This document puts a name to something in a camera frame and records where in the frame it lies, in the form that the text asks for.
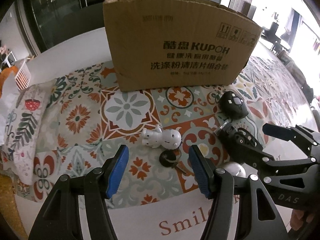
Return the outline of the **floral fabric pouch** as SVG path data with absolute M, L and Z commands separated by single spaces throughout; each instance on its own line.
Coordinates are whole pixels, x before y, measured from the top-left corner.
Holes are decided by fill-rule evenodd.
M 2 152 L 8 168 L 26 185 L 33 181 L 36 143 L 54 85 L 51 80 L 20 91 L 7 115 Z

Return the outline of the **brown cardboard box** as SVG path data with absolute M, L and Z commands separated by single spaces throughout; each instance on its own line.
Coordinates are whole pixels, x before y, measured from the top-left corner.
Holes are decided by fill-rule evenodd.
M 230 85 L 262 28 L 209 0 L 105 0 L 104 25 L 119 88 Z

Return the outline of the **white fruit basket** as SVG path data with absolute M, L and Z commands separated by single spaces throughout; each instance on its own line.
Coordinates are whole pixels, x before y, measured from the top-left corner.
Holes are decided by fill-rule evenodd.
M 27 66 L 27 58 L 14 62 L 14 65 L 18 68 L 18 72 L 15 76 L 18 89 L 23 90 L 28 88 L 31 81 L 31 73 Z

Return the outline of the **black round remote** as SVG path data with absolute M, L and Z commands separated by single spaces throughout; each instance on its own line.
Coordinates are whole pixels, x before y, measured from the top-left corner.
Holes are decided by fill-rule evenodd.
M 221 111 L 233 120 L 243 119 L 248 116 L 248 108 L 242 97 L 233 91 L 226 91 L 219 100 Z

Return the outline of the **white astronaut keychain figure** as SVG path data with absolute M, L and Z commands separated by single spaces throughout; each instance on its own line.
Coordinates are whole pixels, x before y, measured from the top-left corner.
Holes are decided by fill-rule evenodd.
M 143 128 L 142 145 L 150 148 L 163 148 L 163 152 L 159 156 L 159 162 L 164 167 L 177 168 L 183 174 L 188 172 L 179 165 L 182 153 L 180 145 L 182 136 L 176 129 L 163 129 L 157 125 L 154 129 Z

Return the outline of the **black glass sliding door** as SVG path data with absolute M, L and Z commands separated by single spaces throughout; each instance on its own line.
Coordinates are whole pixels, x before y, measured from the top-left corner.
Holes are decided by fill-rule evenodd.
M 104 0 L 16 0 L 24 41 L 32 55 L 102 28 Z

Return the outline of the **orange fruit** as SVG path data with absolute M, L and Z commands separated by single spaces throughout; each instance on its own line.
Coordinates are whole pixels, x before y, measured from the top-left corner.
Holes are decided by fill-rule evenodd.
M 11 66 L 2 70 L 0 74 L 0 97 L 2 96 L 3 85 L 6 79 L 12 74 L 13 77 L 18 73 L 18 68 L 16 66 Z

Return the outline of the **patterned table mat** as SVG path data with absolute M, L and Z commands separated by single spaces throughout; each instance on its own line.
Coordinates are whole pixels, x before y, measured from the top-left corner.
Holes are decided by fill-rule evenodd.
M 86 175 L 129 148 L 115 208 L 144 205 L 197 188 L 188 149 L 199 146 L 214 164 L 229 160 L 216 130 L 226 121 L 263 145 L 264 124 L 316 128 L 290 72 L 271 55 L 252 56 L 228 86 L 186 86 L 122 92 L 111 62 L 33 85 L 5 113 L 4 170 L 14 191 L 41 203 L 59 176 Z

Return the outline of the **beige round plug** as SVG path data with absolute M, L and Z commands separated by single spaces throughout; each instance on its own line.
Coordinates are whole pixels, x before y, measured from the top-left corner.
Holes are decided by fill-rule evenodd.
M 226 120 L 221 126 L 219 126 L 215 130 L 215 135 L 219 136 L 221 133 L 230 133 L 232 130 L 234 130 L 234 127 L 231 122 Z

